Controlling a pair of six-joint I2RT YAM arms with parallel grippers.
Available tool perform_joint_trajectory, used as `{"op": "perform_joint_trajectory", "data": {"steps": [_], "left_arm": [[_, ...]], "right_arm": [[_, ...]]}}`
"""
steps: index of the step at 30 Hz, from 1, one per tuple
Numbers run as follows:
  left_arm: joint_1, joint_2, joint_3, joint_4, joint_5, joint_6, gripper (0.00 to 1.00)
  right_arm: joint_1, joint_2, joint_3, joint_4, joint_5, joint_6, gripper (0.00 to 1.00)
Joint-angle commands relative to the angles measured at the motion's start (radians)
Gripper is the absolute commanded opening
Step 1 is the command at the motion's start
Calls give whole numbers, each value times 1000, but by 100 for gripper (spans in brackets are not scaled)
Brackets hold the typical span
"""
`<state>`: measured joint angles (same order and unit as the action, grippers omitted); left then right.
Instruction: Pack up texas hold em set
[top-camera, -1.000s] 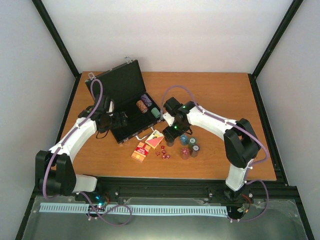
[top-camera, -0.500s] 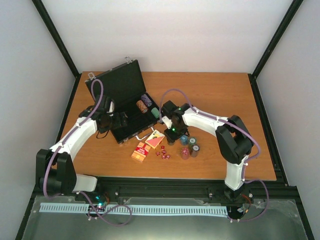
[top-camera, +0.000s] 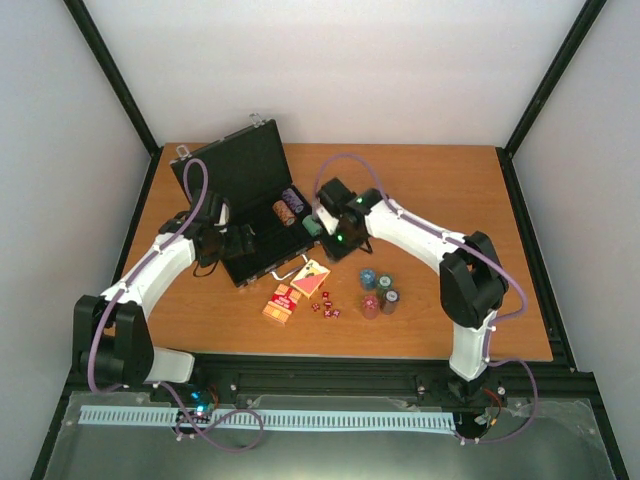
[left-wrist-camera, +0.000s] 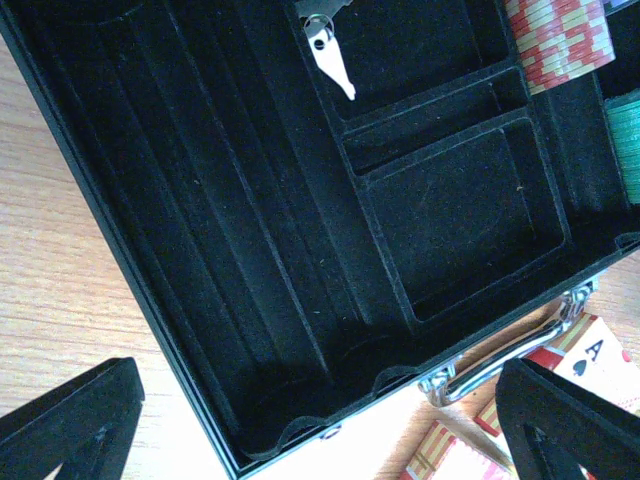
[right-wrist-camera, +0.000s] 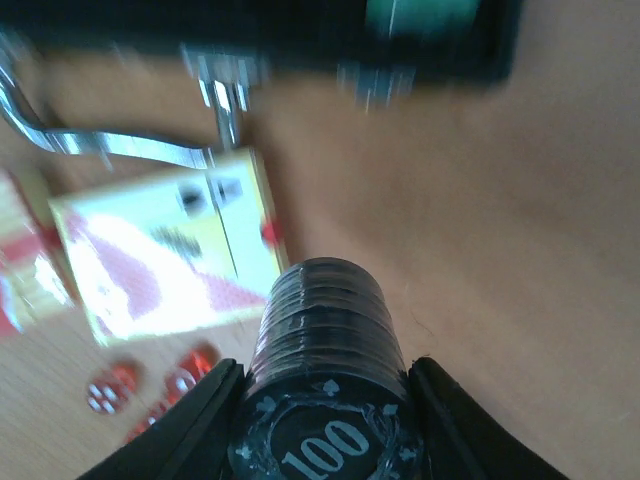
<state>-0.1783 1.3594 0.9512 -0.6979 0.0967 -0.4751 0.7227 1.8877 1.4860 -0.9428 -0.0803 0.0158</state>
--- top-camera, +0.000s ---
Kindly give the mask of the blue poker chip stack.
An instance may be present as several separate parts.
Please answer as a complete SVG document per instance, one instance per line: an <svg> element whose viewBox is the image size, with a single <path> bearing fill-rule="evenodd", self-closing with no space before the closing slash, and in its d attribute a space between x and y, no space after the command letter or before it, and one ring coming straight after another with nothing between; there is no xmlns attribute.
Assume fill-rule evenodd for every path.
<svg viewBox="0 0 640 480"><path fill-rule="evenodd" d="M377 284L376 272L369 268L362 269L359 272L359 281L363 290L374 290Z"/></svg>

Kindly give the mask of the ace of spades card box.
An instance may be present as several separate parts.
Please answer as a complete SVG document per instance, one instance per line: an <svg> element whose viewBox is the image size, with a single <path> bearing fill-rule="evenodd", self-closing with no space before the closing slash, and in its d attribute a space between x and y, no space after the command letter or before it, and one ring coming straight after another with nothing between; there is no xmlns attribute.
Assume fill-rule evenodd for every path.
<svg viewBox="0 0 640 480"><path fill-rule="evenodd" d="M330 273L327 267L309 260L293 277L290 286L309 299L324 284Z"/></svg>

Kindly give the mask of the green yellow poker chip stack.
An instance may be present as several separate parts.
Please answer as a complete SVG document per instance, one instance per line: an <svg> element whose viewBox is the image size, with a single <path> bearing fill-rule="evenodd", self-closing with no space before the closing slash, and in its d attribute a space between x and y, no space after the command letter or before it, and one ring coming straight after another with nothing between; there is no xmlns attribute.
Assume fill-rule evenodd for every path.
<svg viewBox="0 0 640 480"><path fill-rule="evenodd" d="M376 279L376 295L383 296L393 287L393 278L389 274L381 274Z"/></svg>

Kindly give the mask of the purple poker chip stack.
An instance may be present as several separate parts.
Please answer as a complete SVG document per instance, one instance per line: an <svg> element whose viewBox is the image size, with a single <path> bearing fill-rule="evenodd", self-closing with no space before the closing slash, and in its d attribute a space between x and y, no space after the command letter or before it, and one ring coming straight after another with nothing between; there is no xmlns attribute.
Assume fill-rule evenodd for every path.
<svg viewBox="0 0 640 480"><path fill-rule="evenodd" d="M301 214L305 209L305 202L292 188L285 189L281 194L282 200L287 207L296 215Z"/></svg>

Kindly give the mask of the orange red poker chip stack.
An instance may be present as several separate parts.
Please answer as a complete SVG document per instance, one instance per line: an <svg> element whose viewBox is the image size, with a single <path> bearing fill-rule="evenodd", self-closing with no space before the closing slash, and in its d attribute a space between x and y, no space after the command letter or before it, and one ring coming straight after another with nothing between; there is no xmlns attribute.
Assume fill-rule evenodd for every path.
<svg viewBox="0 0 640 480"><path fill-rule="evenodd" d="M272 205L272 209L285 227L290 227L295 223L295 214L283 200L276 201Z"/></svg>

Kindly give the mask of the pink red poker chip stack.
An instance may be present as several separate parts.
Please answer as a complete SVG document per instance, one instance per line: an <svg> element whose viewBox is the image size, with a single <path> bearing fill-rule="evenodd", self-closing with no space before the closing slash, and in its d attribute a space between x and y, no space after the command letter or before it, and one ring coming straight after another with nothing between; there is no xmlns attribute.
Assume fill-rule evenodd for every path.
<svg viewBox="0 0 640 480"><path fill-rule="evenodd" d="M361 312L363 317L368 320L373 320L379 315L379 300L376 295L365 295L362 298Z"/></svg>

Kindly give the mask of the brown green poker chip stack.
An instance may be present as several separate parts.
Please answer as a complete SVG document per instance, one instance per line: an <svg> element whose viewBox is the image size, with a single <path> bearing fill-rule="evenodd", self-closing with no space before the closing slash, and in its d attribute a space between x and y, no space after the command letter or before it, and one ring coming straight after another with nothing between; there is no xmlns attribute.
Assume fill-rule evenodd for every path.
<svg viewBox="0 0 640 480"><path fill-rule="evenodd" d="M386 290L380 300L380 311L385 315L395 312L399 303L399 293L395 289Z"/></svg>

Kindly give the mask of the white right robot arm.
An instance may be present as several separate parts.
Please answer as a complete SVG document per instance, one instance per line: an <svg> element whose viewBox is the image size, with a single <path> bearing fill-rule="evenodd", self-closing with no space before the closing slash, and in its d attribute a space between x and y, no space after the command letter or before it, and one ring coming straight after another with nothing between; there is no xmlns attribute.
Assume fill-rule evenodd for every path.
<svg viewBox="0 0 640 480"><path fill-rule="evenodd" d="M439 277L440 304L453 322L447 389L466 400L488 374L488 343L508 282L489 237L451 232L407 211L370 188L358 195L334 179L316 194L323 246L339 260L371 238L384 240L421 260Z"/></svg>

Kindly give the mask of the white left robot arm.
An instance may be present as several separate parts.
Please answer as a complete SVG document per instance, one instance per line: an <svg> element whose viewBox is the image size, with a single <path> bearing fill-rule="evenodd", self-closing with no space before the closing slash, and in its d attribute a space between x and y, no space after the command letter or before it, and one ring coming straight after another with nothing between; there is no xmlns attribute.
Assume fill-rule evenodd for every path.
<svg viewBox="0 0 640 480"><path fill-rule="evenodd" d="M194 368L194 355L154 346L148 320L189 267L215 266L253 252L250 227L230 222L230 202L219 194L196 192L190 209L160 227L129 272L100 295L84 295L76 302L73 369L87 377L94 393L168 382L184 401L201 400L208 378Z"/></svg>

